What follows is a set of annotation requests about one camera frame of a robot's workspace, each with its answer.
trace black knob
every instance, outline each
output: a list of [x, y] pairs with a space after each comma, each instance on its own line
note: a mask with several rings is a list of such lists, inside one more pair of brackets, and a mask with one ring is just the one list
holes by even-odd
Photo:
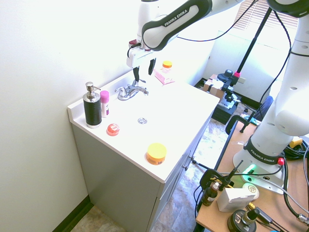
[[253, 209], [248, 212], [248, 218], [251, 220], [255, 220], [257, 216], [259, 216], [260, 211], [258, 209]]

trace faucet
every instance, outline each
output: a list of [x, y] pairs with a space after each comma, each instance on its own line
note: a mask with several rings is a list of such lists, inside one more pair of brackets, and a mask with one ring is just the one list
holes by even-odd
[[127, 85], [126, 88], [124, 87], [119, 87], [115, 89], [115, 92], [119, 91], [118, 94], [118, 99], [121, 101], [128, 100], [130, 98], [133, 98], [138, 92], [143, 92], [145, 95], [148, 95], [148, 90], [145, 87], [140, 87], [138, 86], [139, 82], [138, 81], [133, 81], [131, 85]]

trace black soap dispenser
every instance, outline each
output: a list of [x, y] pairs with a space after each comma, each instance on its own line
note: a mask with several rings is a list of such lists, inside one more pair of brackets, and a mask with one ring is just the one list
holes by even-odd
[[86, 88], [88, 92], [83, 96], [86, 123], [89, 128], [94, 129], [102, 122], [100, 95], [94, 92], [97, 87], [92, 82], [87, 82]]

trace sink basin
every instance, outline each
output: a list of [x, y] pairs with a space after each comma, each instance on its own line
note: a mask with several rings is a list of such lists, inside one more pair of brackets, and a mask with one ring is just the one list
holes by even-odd
[[[120, 126], [119, 135], [134, 136], [139, 141], [144, 141], [147, 136], [160, 142], [183, 130], [179, 126], [181, 120], [189, 120], [186, 105], [168, 95], [168, 90], [150, 92], [149, 95], [139, 92], [127, 101], [116, 99], [110, 102], [109, 117]], [[140, 124], [140, 118], [146, 119], [147, 123]]]

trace desk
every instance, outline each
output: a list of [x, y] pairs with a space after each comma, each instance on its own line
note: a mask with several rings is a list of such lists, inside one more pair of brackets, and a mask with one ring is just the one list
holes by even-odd
[[[253, 134], [255, 126], [250, 124], [245, 129], [244, 133], [240, 133], [243, 124], [238, 123], [236, 129], [228, 143], [227, 149], [222, 157], [222, 160], [218, 161], [219, 172], [230, 172], [234, 166], [232, 158], [234, 154], [243, 148], [244, 142], [248, 140], [251, 134]], [[302, 160], [288, 161], [289, 167], [289, 186], [288, 192], [305, 208], [308, 206], [307, 198], [307, 184], [305, 175], [303, 172]], [[234, 176], [232, 181], [235, 183], [234, 187], [240, 188], [244, 184], [243, 180], [239, 176]], [[273, 193], [258, 187], [260, 191], [260, 197], [253, 202], [254, 205], [261, 208], [265, 213], [271, 216], [276, 222], [282, 225], [290, 232], [305, 232], [308, 227], [296, 220], [295, 216], [286, 207], [283, 199], [283, 195]], [[289, 202], [293, 209], [297, 213], [304, 213], [291, 199]], [[218, 210], [217, 202], [213, 202], [211, 206], [202, 205], [196, 222], [211, 232], [229, 232], [227, 228], [227, 219], [232, 213], [223, 213]], [[269, 232], [270, 228], [264, 227], [257, 223], [257, 232]]]

